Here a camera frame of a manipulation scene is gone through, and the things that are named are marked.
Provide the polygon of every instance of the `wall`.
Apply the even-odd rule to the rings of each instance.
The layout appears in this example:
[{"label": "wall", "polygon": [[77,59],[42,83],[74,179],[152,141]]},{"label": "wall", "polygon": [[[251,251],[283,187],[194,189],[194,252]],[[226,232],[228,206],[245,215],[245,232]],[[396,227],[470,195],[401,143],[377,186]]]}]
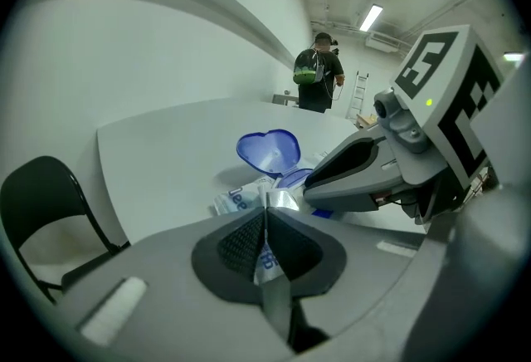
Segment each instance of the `wall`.
[{"label": "wall", "polygon": [[[362,115],[376,114],[374,96],[389,87],[389,81],[397,74],[402,59],[396,54],[387,54],[366,47],[363,41],[351,37],[335,36],[339,43],[339,60],[345,73],[345,84],[339,100],[332,103],[331,114],[345,118],[350,106],[356,71],[360,75],[369,74],[367,89],[363,98]],[[334,98],[339,96],[340,88],[336,88]]]},{"label": "wall", "polygon": [[[275,0],[274,7],[271,0],[235,1],[292,56],[311,38],[302,0]],[[285,60],[247,36],[251,22],[234,25],[230,12],[203,15],[200,8],[216,11],[217,5],[23,0],[2,36],[0,181],[34,157],[56,156],[79,179],[111,241],[124,242],[101,173],[99,127],[198,100],[270,100],[291,79]],[[210,14],[217,20],[209,21]],[[29,262],[64,264],[101,251],[81,220],[43,228],[24,249]]]}]

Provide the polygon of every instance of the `man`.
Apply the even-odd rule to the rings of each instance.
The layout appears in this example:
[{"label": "man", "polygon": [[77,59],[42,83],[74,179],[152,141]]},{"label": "man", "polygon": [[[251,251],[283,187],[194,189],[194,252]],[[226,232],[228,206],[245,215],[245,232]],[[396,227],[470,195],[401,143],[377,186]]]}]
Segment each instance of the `man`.
[{"label": "man", "polygon": [[334,96],[334,78],[338,86],[345,80],[343,67],[338,57],[330,51],[332,37],[328,33],[319,33],[315,37],[315,49],[324,58],[324,79],[312,85],[299,85],[299,108],[324,113],[332,108]]}]

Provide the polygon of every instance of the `ceiling light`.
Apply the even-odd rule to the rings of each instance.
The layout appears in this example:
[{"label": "ceiling light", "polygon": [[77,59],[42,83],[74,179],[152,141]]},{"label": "ceiling light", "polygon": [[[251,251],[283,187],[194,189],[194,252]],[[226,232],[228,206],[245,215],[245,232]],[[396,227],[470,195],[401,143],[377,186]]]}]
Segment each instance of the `ceiling light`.
[{"label": "ceiling light", "polygon": [[368,12],[367,17],[365,18],[365,21],[363,22],[362,26],[359,28],[359,31],[366,32],[372,26],[376,18],[378,18],[378,15],[380,15],[380,12],[382,10],[382,7],[379,7],[378,5],[373,5],[373,7],[371,7],[371,10]]},{"label": "ceiling light", "polygon": [[506,61],[522,61],[524,59],[524,54],[522,52],[506,52],[504,58]]}]

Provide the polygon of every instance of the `black shirt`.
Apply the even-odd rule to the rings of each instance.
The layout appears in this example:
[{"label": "black shirt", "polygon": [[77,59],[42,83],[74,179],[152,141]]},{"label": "black shirt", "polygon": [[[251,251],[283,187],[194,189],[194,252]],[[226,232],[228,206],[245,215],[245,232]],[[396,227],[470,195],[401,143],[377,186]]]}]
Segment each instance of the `black shirt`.
[{"label": "black shirt", "polygon": [[310,102],[331,108],[331,96],[334,96],[334,77],[343,74],[343,67],[334,53],[330,51],[320,53],[324,58],[324,79],[313,85],[299,85],[299,102],[300,104]]}]

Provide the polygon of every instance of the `chair backrest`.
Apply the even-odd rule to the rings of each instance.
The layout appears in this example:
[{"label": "chair backrest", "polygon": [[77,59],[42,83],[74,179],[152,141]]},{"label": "chair backrest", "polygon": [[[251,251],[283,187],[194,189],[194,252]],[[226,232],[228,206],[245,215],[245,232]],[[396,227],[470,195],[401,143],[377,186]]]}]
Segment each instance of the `chair backrest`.
[{"label": "chair backrest", "polygon": [[43,156],[7,176],[0,189],[0,215],[7,237],[18,250],[48,223],[86,215],[108,247],[74,174],[61,161]]}]

